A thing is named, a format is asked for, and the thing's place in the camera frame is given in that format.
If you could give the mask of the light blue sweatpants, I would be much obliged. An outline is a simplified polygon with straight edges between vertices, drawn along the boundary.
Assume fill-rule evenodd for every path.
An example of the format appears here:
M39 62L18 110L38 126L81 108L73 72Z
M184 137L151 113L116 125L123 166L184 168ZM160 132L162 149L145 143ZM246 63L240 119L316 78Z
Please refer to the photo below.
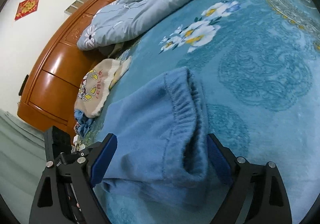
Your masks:
M209 223L225 187L209 163L211 71L132 67L97 135L118 147L97 193L112 223Z

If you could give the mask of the blue crumpled cloth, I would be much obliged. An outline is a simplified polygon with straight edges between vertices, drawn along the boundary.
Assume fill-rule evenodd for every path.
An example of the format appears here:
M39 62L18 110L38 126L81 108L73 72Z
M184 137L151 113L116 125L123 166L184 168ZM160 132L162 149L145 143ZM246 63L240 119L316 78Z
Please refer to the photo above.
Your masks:
M91 130L94 125L94 119L88 118L84 112L76 109L74 111L74 118L76 120L76 124L74 126L75 133L80 135L81 137L85 137L85 135Z

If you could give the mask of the orange wooden headboard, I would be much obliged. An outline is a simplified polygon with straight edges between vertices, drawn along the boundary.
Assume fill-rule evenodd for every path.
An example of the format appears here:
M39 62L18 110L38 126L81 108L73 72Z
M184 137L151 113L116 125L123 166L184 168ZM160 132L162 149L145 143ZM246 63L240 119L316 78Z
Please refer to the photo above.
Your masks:
M84 75L104 56L76 46L96 12L115 0L88 0L70 15L44 47L26 80L17 115L40 131L51 126L75 136L74 104Z

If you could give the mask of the beige cartoon knit sweater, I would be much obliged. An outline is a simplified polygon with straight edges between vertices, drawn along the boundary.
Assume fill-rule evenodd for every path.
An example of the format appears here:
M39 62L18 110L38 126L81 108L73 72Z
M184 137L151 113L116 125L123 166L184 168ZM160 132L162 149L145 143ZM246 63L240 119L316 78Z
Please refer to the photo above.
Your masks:
M128 71L131 61L131 56L124 61L107 58L85 74L74 111L82 112L88 118L99 116L111 89Z

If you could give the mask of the teal floral bed blanket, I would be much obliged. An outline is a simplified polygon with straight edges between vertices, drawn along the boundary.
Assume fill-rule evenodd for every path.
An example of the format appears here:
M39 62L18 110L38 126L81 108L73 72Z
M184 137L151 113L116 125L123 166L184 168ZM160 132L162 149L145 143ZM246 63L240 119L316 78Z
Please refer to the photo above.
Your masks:
M130 56L129 69L211 71L217 85L208 134L237 157L274 162L293 223L306 217L319 195L319 11L312 0L192 0L117 58ZM120 80L83 145L106 136L97 140Z

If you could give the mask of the red paper wall decoration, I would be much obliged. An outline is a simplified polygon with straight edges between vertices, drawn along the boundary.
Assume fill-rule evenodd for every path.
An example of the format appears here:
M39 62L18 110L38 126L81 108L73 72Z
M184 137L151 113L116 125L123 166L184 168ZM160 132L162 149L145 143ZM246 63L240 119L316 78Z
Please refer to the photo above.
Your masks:
M20 2L15 15L15 20L19 20L24 16L27 16L37 11L39 0L24 0Z

